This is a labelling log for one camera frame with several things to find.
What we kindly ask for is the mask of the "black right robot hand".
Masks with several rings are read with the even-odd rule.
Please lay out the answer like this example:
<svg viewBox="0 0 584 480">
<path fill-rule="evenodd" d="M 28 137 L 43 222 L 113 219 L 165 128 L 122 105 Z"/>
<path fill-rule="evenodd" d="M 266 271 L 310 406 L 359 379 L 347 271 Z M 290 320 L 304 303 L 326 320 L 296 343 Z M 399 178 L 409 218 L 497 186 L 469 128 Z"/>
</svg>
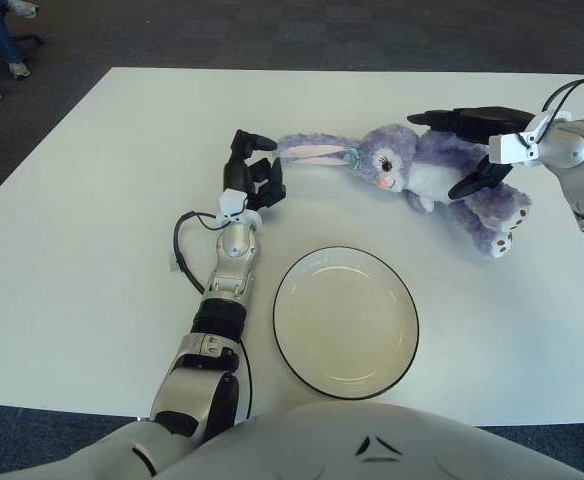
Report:
<svg viewBox="0 0 584 480">
<path fill-rule="evenodd" d="M 431 130 L 452 132 L 459 139 L 473 144 L 488 145 L 492 136 L 521 134 L 534 115 L 512 108 L 491 106 L 456 108 L 453 110 L 429 110 L 407 116 L 416 125 L 428 126 Z M 459 180 L 448 191 L 451 200 L 458 200 L 484 188 L 495 188 L 502 183 L 513 167 L 498 165 L 485 154 L 474 170 Z"/>
</svg>

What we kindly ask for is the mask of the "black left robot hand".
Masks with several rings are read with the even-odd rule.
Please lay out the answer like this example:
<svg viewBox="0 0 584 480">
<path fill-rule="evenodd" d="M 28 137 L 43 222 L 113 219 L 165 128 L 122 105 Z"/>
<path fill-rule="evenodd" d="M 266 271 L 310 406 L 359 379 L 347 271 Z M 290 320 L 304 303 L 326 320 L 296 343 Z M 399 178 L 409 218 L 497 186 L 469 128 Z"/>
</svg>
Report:
<svg viewBox="0 0 584 480">
<path fill-rule="evenodd" d="M 231 143 L 231 155 L 223 170 L 221 212 L 235 216 L 245 210 L 270 208 L 286 197 L 279 158 L 262 158 L 252 165 L 247 161 L 254 151 L 273 152 L 277 143 L 267 137 L 237 130 Z"/>
</svg>

